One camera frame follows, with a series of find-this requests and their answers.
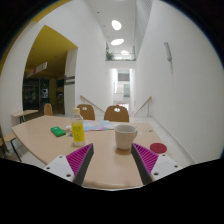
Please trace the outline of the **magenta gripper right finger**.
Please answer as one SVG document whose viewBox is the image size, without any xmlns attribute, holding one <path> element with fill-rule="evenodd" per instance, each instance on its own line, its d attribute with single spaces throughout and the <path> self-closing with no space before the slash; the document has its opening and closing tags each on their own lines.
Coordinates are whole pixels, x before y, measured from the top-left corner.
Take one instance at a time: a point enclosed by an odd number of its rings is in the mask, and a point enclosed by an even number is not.
<svg viewBox="0 0 224 224">
<path fill-rule="evenodd" d="M 144 185 L 182 169 L 182 167 L 167 154 L 157 154 L 136 143 L 133 143 L 131 146 L 131 154 L 135 160 L 141 181 Z"/>
</svg>

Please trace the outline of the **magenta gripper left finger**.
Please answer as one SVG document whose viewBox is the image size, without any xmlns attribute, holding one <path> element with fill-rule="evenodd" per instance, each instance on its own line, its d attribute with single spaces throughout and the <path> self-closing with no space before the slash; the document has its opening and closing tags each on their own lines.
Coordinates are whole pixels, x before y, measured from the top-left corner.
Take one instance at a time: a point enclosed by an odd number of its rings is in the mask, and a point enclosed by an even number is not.
<svg viewBox="0 0 224 224">
<path fill-rule="evenodd" d="M 44 170 L 81 186 L 93 154 L 93 144 L 88 144 L 67 156 L 57 156 Z"/>
</svg>

